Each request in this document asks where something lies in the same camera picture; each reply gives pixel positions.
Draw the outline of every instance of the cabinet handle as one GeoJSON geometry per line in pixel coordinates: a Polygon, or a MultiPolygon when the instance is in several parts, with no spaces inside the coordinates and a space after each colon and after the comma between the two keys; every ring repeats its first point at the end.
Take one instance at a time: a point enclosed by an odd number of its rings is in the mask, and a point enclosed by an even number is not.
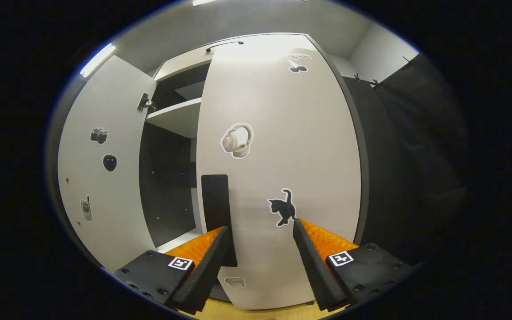
{"type": "Polygon", "coordinates": [[[233,42],[226,42],[226,43],[221,43],[221,44],[215,44],[213,45],[212,47],[208,47],[207,48],[207,52],[211,52],[211,49],[214,48],[214,47],[218,47],[219,45],[223,45],[223,44],[229,44],[229,43],[238,43],[238,44],[244,44],[244,41],[233,41],[233,42]]]}

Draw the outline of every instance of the door hinge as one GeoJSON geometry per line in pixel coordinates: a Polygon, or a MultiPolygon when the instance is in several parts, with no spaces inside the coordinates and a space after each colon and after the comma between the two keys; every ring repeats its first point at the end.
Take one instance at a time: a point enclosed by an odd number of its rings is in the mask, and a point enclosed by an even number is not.
{"type": "Polygon", "coordinates": [[[138,110],[143,110],[144,107],[148,108],[148,115],[157,110],[157,107],[155,107],[155,103],[148,99],[148,94],[145,92],[142,94],[142,99],[140,100],[140,103],[138,103],[138,110]]]}

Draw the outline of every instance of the ceiling light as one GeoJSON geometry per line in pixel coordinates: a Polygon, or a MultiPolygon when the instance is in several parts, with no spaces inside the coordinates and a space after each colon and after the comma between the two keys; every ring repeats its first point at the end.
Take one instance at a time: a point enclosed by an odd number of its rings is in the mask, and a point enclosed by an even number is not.
{"type": "Polygon", "coordinates": [[[201,4],[208,4],[213,1],[215,0],[193,0],[193,7],[200,6],[201,4]]]}
{"type": "Polygon", "coordinates": [[[106,45],[104,48],[102,48],[100,51],[98,51],[98,53],[96,53],[96,55],[94,57],[92,57],[92,59],[90,59],[90,61],[88,61],[88,63],[86,63],[86,65],[82,68],[82,70],[80,70],[80,74],[83,76],[83,77],[88,77],[88,75],[94,71],[94,69],[102,62],[104,61],[104,59],[106,59],[106,57],[108,57],[110,55],[110,53],[112,53],[112,51],[114,51],[116,47],[114,47],[111,43],[108,43],[108,45],[106,45]]]}

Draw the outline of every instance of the apple sticker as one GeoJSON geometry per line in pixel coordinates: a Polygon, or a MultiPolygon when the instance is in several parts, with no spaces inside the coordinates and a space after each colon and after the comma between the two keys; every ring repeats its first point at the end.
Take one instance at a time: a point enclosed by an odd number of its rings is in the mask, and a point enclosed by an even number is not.
{"type": "Polygon", "coordinates": [[[112,172],[116,169],[118,159],[116,159],[116,156],[110,153],[104,155],[104,160],[102,160],[102,163],[104,164],[104,169],[106,169],[106,171],[112,172]]]}

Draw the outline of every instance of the ceiling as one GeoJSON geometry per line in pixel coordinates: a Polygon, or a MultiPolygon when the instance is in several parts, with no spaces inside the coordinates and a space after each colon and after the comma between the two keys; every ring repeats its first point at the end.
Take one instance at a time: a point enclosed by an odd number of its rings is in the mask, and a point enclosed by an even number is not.
{"type": "Polygon", "coordinates": [[[170,57],[209,42],[265,32],[311,35],[331,55],[348,58],[371,20],[328,0],[180,0],[112,41],[116,56],[148,72],[170,57]]]}

